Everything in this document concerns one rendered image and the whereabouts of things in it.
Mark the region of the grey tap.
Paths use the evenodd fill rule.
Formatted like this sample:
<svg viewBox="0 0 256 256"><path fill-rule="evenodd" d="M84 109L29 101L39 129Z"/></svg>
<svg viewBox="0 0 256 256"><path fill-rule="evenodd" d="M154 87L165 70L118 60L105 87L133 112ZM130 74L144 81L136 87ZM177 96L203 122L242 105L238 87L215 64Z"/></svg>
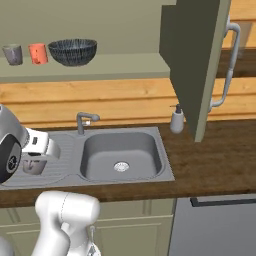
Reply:
<svg viewBox="0 0 256 256"><path fill-rule="evenodd" d="M90 121L97 122L100 120L100 116L97 114L90 114L86 112L78 112L76 115L76 121L77 121L77 128L78 128L78 134L83 135L84 134L84 125L82 123L82 118L89 118Z"/></svg>

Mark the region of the grey steel sink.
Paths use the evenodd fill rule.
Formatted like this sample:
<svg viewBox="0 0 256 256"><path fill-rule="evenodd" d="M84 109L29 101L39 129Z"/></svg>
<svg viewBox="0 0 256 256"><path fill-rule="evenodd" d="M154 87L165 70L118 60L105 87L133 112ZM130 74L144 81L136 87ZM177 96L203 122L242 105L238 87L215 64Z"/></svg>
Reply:
<svg viewBox="0 0 256 256"><path fill-rule="evenodd" d="M19 169L0 190L172 181L172 172L156 127L51 131L60 159L40 175Z"/></svg>

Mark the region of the grey dishwasher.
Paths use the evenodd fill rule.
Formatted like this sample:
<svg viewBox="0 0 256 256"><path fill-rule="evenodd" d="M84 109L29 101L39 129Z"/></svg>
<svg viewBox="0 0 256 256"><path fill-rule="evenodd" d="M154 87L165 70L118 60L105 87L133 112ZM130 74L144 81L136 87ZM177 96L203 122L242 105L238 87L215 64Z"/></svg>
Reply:
<svg viewBox="0 0 256 256"><path fill-rule="evenodd" d="M256 194L178 198L169 256L256 256L256 204L192 207L199 201L256 199Z"/></svg>

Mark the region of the grey glass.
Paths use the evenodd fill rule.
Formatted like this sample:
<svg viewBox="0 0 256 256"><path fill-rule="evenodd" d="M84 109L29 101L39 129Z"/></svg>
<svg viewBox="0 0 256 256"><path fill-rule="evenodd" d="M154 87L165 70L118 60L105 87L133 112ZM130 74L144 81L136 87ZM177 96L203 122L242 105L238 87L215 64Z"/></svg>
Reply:
<svg viewBox="0 0 256 256"><path fill-rule="evenodd" d="M41 175L46 166L44 160L24 160L23 171L29 175Z"/></svg>
<svg viewBox="0 0 256 256"><path fill-rule="evenodd" d="M8 63L12 66L23 64L22 47L19 44L8 44L2 47Z"/></svg>

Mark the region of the dark patterned bowl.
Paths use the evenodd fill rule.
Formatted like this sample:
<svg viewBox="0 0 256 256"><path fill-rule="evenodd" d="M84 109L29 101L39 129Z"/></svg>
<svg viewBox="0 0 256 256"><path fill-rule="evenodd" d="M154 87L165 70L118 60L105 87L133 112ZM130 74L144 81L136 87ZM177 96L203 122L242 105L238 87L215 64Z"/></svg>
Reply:
<svg viewBox="0 0 256 256"><path fill-rule="evenodd" d="M87 65L96 55L97 42L93 39L64 39L48 44L52 58L67 67Z"/></svg>

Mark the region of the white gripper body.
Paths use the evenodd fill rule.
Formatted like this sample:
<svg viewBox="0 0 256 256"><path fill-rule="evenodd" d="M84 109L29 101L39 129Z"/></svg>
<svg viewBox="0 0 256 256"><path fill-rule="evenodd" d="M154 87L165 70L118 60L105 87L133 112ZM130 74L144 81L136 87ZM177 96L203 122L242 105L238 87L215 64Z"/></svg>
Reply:
<svg viewBox="0 0 256 256"><path fill-rule="evenodd" d="M33 135L29 143L22 149L24 160L54 161L60 158L61 150L48 135Z"/></svg>

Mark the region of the olive base cabinet door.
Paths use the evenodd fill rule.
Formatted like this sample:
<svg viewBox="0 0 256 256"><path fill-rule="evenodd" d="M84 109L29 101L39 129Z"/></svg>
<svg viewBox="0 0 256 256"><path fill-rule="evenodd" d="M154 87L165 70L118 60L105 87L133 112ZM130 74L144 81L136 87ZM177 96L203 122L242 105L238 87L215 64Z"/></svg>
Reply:
<svg viewBox="0 0 256 256"><path fill-rule="evenodd" d="M172 215L98 220L95 243L102 256L168 256Z"/></svg>
<svg viewBox="0 0 256 256"><path fill-rule="evenodd" d="M31 256L39 232L33 207L0 208L0 236L11 243L16 256Z"/></svg>

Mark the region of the grey soap dispenser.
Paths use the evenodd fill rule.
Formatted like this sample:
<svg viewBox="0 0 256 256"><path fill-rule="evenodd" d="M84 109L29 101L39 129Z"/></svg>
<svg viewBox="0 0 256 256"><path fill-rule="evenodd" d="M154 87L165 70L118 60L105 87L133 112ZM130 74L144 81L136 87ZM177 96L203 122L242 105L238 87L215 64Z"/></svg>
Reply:
<svg viewBox="0 0 256 256"><path fill-rule="evenodd" d="M170 130L174 134L179 134L184 128L184 113L179 104L176 105L175 111L172 113Z"/></svg>

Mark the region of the olive wall cabinet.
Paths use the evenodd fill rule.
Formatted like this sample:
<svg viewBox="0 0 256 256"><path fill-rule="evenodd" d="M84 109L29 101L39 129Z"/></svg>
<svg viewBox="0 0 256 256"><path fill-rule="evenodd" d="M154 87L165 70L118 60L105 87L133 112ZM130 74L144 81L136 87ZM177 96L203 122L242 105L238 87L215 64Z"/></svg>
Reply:
<svg viewBox="0 0 256 256"><path fill-rule="evenodd" d="M161 11L176 0L0 0L0 83L167 77L159 55ZM31 43L89 38L94 59L65 67L34 65ZM19 44L23 64L8 63L2 47Z"/></svg>

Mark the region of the orange cup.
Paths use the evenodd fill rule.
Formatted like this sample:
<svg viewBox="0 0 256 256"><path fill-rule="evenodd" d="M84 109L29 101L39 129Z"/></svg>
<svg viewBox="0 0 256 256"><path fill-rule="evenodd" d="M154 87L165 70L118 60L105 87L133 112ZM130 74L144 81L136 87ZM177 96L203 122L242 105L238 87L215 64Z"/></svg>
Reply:
<svg viewBox="0 0 256 256"><path fill-rule="evenodd" d="M48 62L46 45L44 43L30 44L28 49L33 64L41 65Z"/></svg>

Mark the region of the olive drawer front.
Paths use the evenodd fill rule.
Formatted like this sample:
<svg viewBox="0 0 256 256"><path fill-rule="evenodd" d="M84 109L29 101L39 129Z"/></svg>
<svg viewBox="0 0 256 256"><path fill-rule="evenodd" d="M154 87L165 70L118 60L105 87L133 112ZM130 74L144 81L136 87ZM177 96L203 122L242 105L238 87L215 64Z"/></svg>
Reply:
<svg viewBox="0 0 256 256"><path fill-rule="evenodd" d="M149 199L137 201L106 202L101 204L100 218L130 218L171 215L174 199Z"/></svg>

